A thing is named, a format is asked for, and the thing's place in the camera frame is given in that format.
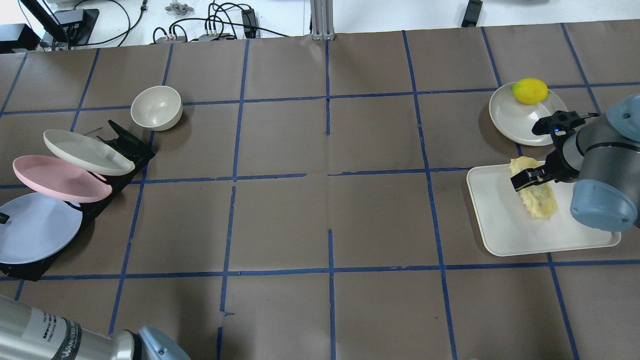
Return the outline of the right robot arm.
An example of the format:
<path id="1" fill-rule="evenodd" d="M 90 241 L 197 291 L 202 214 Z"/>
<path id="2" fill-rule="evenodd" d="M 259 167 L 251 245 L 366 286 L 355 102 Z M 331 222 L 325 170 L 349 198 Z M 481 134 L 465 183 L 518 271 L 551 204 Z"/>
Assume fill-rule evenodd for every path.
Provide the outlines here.
<path id="1" fill-rule="evenodd" d="M 544 164 L 510 178 L 515 191 L 551 181 L 572 183 L 569 211 L 579 223 L 610 232 L 639 226 L 639 94 L 603 114 L 556 111 L 540 118 L 531 131 L 549 135 L 554 150 Z"/>

